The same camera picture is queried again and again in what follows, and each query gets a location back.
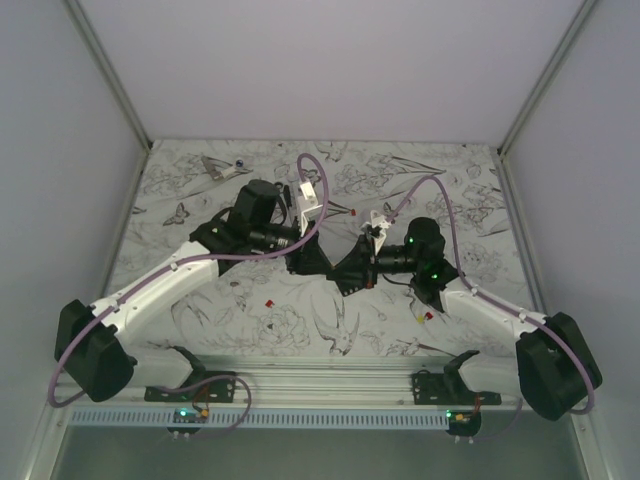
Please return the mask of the black fuse box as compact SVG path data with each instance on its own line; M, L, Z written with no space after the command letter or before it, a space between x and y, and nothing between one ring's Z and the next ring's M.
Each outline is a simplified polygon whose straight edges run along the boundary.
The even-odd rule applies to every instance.
M332 281L343 297L363 290L368 285L368 273L365 267L350 266L332 269L326 279Z

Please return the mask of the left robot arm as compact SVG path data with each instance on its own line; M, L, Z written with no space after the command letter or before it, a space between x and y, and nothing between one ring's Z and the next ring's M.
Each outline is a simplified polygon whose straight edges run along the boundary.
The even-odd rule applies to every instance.
M94 402L109 400L129 385L169 389L179 400L197 399L204 377L195 357L170 347L138 346L147 325L184 296L244 261L277 258L315 238L328 198L318 197L310 182L299 186L298 221L291 227L272 223L281 200L265 180L241 188L235 204L201 224L177 251L149 273L105 298L85 305L79 300L60 313L54 357L58 369Z

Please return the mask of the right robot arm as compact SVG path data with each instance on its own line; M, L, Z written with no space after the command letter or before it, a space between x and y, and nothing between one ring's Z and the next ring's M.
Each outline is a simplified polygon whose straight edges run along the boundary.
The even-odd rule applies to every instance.
M520 397L550 421L593 404L602 375L571 316L530 312L472 285L445 258L446 241L432 219L411 221L401 245L382 246L382 237L381 228L367 226L330 268L327 277L342 294L371 289L382 274L408 274L423 304L482 327L509 351L492 357L468 350L451 360L443 380L449 401L466 404L477 393Z

